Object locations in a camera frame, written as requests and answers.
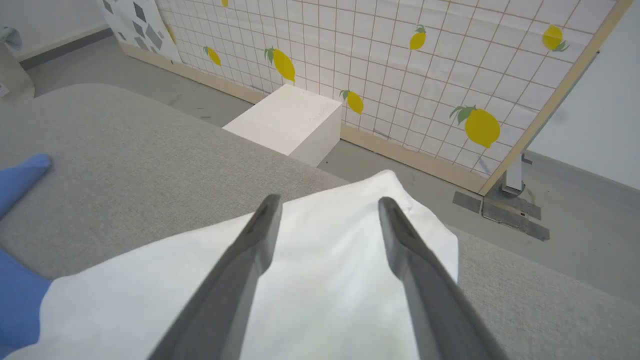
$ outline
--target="white tiled backdrop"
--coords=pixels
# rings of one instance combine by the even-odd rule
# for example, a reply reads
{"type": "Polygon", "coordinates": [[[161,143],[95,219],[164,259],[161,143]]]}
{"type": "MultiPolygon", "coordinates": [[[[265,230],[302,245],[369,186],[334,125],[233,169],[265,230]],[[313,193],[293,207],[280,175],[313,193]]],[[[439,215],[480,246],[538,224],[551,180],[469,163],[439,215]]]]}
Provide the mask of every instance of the white tiled backdrop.
{"type": "Polygon", "coordinates": [[[343,101],[362,115],[342,121],[412,151],[489,177],[549,100],[615,0],[157,0],[183,62],[270,94],[288,80],[264,58],[288,55],[295,86],[343,101]],[[426,41],[409,50],[416,24],[426,41]],[[569,48],[542,44],[549,24],[569,48]],[[203,47],[213,48],[222,66],[203,47]],[[449,118],[476,105],[500,123],[490,149],[449,118]]]}

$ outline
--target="white towel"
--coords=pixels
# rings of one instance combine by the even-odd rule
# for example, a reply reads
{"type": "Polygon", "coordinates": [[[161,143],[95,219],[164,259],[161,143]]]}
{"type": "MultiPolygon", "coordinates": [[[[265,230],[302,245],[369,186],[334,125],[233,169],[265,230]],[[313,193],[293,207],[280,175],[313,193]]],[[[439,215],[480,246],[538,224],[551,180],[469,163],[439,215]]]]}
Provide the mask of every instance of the white towel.
{"type": "MultiPolygon", "coordinates": [[[[457,280],[455,235],[391,171],[287,202],[241,359],[419,358],[404,289],[385,255],[383,196],[457,280]]],[[[55,280],[42,302],[40,340],[8,359],[146,359],[251,215],[55,280]]]]}

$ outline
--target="gray sofa cushion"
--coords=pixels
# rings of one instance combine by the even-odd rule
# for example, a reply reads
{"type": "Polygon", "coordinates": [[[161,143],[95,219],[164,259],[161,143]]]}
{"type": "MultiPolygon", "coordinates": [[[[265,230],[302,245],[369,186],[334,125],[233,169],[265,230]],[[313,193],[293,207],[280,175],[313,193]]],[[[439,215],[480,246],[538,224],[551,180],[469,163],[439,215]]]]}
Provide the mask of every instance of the gray sofa cushion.
{"type": "MultiPolygon", "coordinates": [[[[0,246],[48,277],[251,212],[272,192],[291,200],[346,183],[112,86],[0,111],[0,167],[54,160],[0,220],[0,246]]],[[[640,359],[635,306],[451,230],[460,287],[512,359],[640,359]]]]}
{"type": "Polygon", "coordinates": [[[99,84],[3,108],[0,168],[53,165],[0,220],[0,246],[49,278],[173,234],[346,184],[159,102],[99,84]]]}

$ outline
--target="white cardboard box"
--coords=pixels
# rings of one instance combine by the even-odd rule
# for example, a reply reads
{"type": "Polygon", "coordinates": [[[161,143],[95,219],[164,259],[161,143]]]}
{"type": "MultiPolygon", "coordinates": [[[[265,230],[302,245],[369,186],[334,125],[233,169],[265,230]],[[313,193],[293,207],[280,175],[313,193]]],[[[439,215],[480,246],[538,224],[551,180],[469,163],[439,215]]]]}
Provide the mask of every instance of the white cardboard box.
{"type": "Polygon", "coordinates": [[[284,85],[223,129],[315,167],[340,140],[341,105],[284,85]]]}

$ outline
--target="gray tape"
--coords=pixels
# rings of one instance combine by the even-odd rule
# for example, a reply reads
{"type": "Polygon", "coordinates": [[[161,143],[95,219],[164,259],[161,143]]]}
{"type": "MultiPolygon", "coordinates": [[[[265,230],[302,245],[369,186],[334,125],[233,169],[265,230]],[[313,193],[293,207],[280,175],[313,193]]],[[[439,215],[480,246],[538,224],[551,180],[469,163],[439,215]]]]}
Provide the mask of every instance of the gray tape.
{"type": "Polygon", "coordinates": [[[549,229],[542,227],[529,219],[520,216],[519,214],[512,213],[509,210],[499,208],[491,202],[485,201],[482,207],[482,216],[500,224],[510,226],[517,229],[533,238],[541,241],[551,239],[549,229]]]}
{"type": "Polygon", "coordinates": [[[504,195],[500,190],[492,188],[485,196],[487,199],[495,200],[501,204],[505,204],[514,208],[517,211],[525,213],[531,217],[542,220],[542,209],[539,206],[531,204],[525,199],[519,197],[508,197],[504,195]]]}
{"type": "Polygon", "coordinates": [[[455,205],[460,205],[467,210],[471,210],[476,214],[480,212],[481,201],[467,194],[456,192],[453,194],[453,203],[455,205]]]}

